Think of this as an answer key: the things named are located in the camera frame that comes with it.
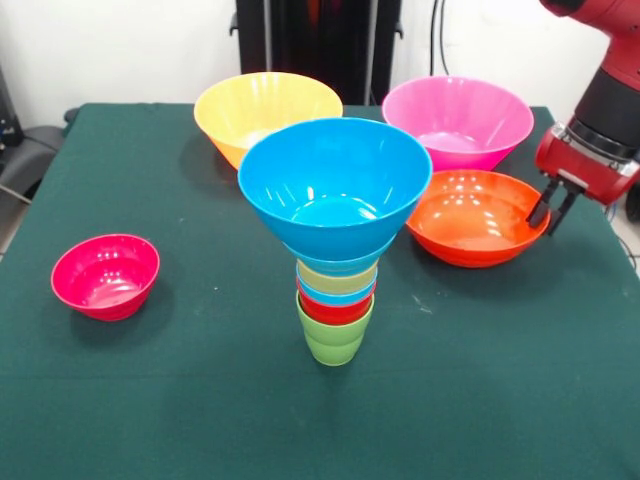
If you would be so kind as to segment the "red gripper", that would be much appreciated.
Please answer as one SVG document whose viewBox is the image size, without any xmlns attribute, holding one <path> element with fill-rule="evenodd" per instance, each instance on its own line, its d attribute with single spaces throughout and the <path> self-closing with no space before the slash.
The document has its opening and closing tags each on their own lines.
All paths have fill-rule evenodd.
<svg viewBox="0 0 640 480">
<path fill-rule="evenodd" d="M 551 178 L 527 216 L 530 227 L 538 227 L 546 218 L 551 198 L 559 187 L 559 180 L 555 177 L 577 185 L 587 198 L 602 205 L 615 202 L 639 180 L 637 162 L 632 161 L 617 170 L 612 160 L 596 160 L 593 155 L 586 154 L 584 148 L 576 150 L 570 143 L 557 138 L 551 130 L 542 137 L 535 162 L 538 169 Z M 566 190 L 559 207 L 551 212 L 548 236 L 555 233 L 579 196 L 579 190 Z"/>
</svg>

